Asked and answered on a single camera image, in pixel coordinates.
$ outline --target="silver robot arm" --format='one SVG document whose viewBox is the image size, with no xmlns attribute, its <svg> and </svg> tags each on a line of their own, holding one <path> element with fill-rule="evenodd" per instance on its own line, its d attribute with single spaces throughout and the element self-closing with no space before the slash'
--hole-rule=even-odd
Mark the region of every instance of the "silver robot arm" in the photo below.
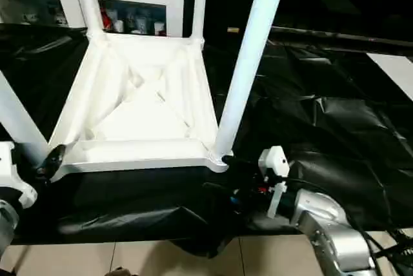
<svg viewBox="0 0 413 276">
<path fill-rule="evenodd" d="M 269 168 L 277 178 L 288 177 L 290 168 L 280 146 L 264 150 L 258 163 L 262 172 Z M 285 181 L 279 182 L 270 190 L 272 200 L 267 215 L 274 218 L 287 185 Z M 324 275 L 377 275 L 364 236 L 351 227 L 344 209 L 328 195 L 300 189 L 291 224 L 310 240 Z"/>
</svg>

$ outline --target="metal bar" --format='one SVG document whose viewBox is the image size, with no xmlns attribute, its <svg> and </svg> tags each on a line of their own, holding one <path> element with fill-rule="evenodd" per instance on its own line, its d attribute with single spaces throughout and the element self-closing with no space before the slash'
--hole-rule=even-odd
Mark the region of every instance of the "metal bar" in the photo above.
<svg viewBox="0 0 413 276">
<path fill-rule="evenodd" d="M 231 152 L 279 1 L 252 3 L 214 146 L 217 159 Z"/>
<path fill-rule="evenodd" d="M 206 0 L 195 0 L 194 17 L 192 21 L 192 35 L 194 39 L 203 39 L 204 15 Z"/>
<path fill-rule="evenodd" d="M 12 139 L 21 144 L 33 165 L 46 159 L 49 147 L 19 98 L 0 71 L 0 122 Z"/>
<path fill-rule="evenodd" d="M 97 0 L 81 0 L 82 9 L 86 18 L 89 38 L 93 35 L 103 34 L 103 23 L 100 16 L 99 5 Z"/>
</svg>

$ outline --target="black fabric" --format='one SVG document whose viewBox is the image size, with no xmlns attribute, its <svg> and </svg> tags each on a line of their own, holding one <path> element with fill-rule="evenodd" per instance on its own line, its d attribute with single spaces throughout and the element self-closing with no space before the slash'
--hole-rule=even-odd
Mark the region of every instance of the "black fabric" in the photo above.
<svg viewBox="0 0 413 276">
<path fill-rule="evenodd" d="M 2 37 L 5 75 L 48 136 L 64 103 L 61 90 L 69 90 L 87 41 L 75 30 L 19 34 Z M 61 37 L 68 42 L 47 45 Z M 39 47 L 50 49 L 46 54 Z M 206 44 L 204 50 L 218 118 L 237 57 L 237 46 L 231 47 Z M 38 55 L 22 55 L 27 51 Z M 53 118 L 43 118 L 43 103 Z M 292 177 L 337 195 L 366 229 L 412 226 L 412 112 L 411 101 L 365 54 L 268 46 L 234 153 L 255 163 L 262 149 L 280 144 Z M 243 187 L 255 169 L 241 163 L 222 174 L 168 168 L 68 175 L 41 190 L 22 214 L 14 242 L 172 239 L 192 253 L 213 256 L 212 248 L 235 235 L 296 233 L 283 217 L 267 219 L 264 205 L 235 213 L 227 195 L 205 186 Z M 194 249 L 189 238 L 208 244 Z"/>
<path fill-rule="evenodd" d="M 87 44 L 85 30 L 0 24 L 0 70 L 47 139 Z"/>
</svg>

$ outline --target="floor tile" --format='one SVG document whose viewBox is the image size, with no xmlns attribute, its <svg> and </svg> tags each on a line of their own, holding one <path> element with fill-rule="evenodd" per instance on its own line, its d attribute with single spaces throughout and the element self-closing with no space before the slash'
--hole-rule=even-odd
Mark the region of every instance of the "floor tile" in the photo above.
<svg viewBox="0 0 413 276">
<path fill-rule="evenodd" d="M 242 237 L 245 276 L 323 276 L 303 235 Z"/>
<path fill-rule="evenodd" d="M 0 268 L 18 276 L 104 276 L 110 269 L 114 243 L 9 246 Z"/>
<path fill-rule="evenodd" d="M 243 276 L 238 239 L 213 259 L 190 255 L 168 241 L 117 243 L 112 269 L 119 266 L 140 276 Z"/>
</svg>

